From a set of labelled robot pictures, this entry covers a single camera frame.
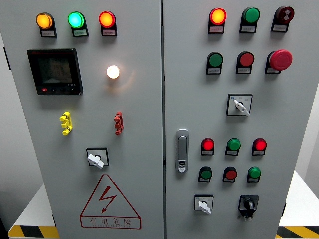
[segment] red push button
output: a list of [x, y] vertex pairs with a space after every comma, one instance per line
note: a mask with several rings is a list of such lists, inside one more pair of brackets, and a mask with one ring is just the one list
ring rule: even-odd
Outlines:
[[251, 54], [250, 52], [244, 53], [241, 57], [240, 57], [240, 64], [242, 64], [242, 66], [251, 66], [254, 63], [254, 55]]
[[285, 49], [280, 49], [270, 56], [269, 64], [271, 68], [277, 71], [283, 71], [290, 67], [292, 61], [293, 56], [291, 52]]
[[234, 167], [227, 167], [224, 170], [223, 182], [224, 183], [233, 183], [237, 178], [237, 171]]

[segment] red indicator light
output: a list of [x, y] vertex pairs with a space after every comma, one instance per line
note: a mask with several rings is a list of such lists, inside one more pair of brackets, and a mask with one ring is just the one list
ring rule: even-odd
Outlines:
[[290, 53], [290, 51], [285, 49], [275, 51], [269, 59], [271, 68], [277, 71], [286, 70], [288, 67], [290, 67], [292, 62], [293, 55]]
[[258, 138], [254, 141], [253, 146], [257, 151], [264, 151], [267, 147], [267, 143], [263, 138]]
[[277, 9], [275, 17], [281, 24], [288, 24], [295, 16], [295, 11], [290, 6], [282, 6]]
[[102, 27], [110, 28], [115, 24], [115, 16], [110, 11], [104, 11], [99, 16], [99, 22]]
[[215, 8], [210, 12], [209, 19], [215, 25], [222, 25], [226, 20], [226, 11], [222, 8]]
[[201, 146], [206, 150], [206, 151], [212, 151], [214, 148], [214, 141], [211, 138], [206, 138], [202, 141]]
[[226, 173], [226, 178], [228, 180], [234, 180], [237, 177], [237, 172], [236, 171], [229, 171]]
[[240, 64], [242, 66], [248, 67], [251, 66], [254, 63], [254, 56], [251, 53], [244, 53], [240, 57]]

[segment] yellow indicator light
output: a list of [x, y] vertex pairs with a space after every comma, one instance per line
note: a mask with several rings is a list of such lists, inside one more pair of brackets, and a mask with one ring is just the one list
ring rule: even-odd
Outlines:
[[109, 28], [112, 27], [115, 23], [114, 14], [110, 11], [104, 11], [99, 16], [99, 22], [102, 27]]
[[114, 65], [113, 66], [109, 66], [108, 69], [106, 70], [106, 74], [111, 79], [116, 79], [116, 78], [118, 78], [118, 76], [120, 74], [120, 69], [117, 66], [114, 66]]
[[226, 20], [226, 11], [222, 8], [215, 8], [210, 14], [210, 20], [215, 25], [221, 25]]
[[43, 30], [49, 29], [53, 24], [52, 16], [45, 12], [40, 13], [36, 16], [36, 24]]

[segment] gray metal panel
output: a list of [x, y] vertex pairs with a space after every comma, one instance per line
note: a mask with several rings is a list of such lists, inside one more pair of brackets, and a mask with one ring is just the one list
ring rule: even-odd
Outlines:
[[[101, 36], [98, 16], [105, 10], [116, 16], [118, 37]], [[84, 14], [89, 37], [72, 37], [72, 11]], [[35, 17], [41, 12], [54, 17], [57, 39], [40, 37]], [[163, 238], [160, 23], [159, 0], [1, 1], [3, 41], [62, 239]], [[32, 48], [76, 48], [84, 94], [37, 95], [26, 54]], [[110, 65], [121, 71], [115, 81], [106, 76]], [[74, 125], [67, 137], [59, 121], [65, 111]], [[120, 136], [117, 111], [124, 119]], [[88, 147], [107, 147], [110, 166], [89, 167]], [[141, 216], [141, 230], [81, 227], [80, 214], [102, 174]], [[112, 204], [122, 207], [117, 199]]]
[[[295, 18], [287, 33], [271, 33], [274, 13], [283, 5], [295, 9]], [[257, 32], [239, 34], [242, 11], [249, 6], [261, 12]], [[208, 36], [208, 16], [215, 7], [227, 11], [225, 33]], [[315, 0], [165, 1], [168, 239], [275, 237], [318, 84], [318, 7]], [[280, 75], [265, 75], [268, 54], [281, 48], [292, 52], [292, 65]], [[213, 51], [224, 57], [220, 76], [206, 76], [207, 55]], [[251, 75], [235, 75], [242, 51], [255, 56]], [[253, 95], [249, 117], [226, 116], [228, 94], [238, 93]], [[189, 131], [188, 172], [182, 175], [175, 169], [175, 134], [181, 128]], [[213, 157], [200, 156], [207, 137], [215, 141]], [[225, 156], [233, 137], [241, 141], [239, 155]], [[260, 137], [267, 141], [266, 155], [251, 156]], [[212, 168], [210, 183], [197, 181], [203, 166]], [[238, 172], [235, 183], [222, 182], [228, 166]], [[252, 166], [262, 171], [257, 184], [246, 183]], [[194, 211], [195, 194], [214, 195], [210, 216]], [[243, 194], [259, 196], [250, 222], [237, 219]]]

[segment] orange indicator light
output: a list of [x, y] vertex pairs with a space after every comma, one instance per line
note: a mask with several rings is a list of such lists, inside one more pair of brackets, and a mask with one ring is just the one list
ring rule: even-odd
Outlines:
[[222, 25], [226, 20], [226, 11], [222, 8], [215, 8], [210, 13], [210, 21], [215, 25]]
[[52, 16], [45, 12], [40, 13], [36, 16], [36, 24], [43, 30], [49, 29], [53, 24]]
[[104, 11], [99, 16], [99, 22], [102, 27], [110, 28], [115, 24], [115, 16], [110, 11]]

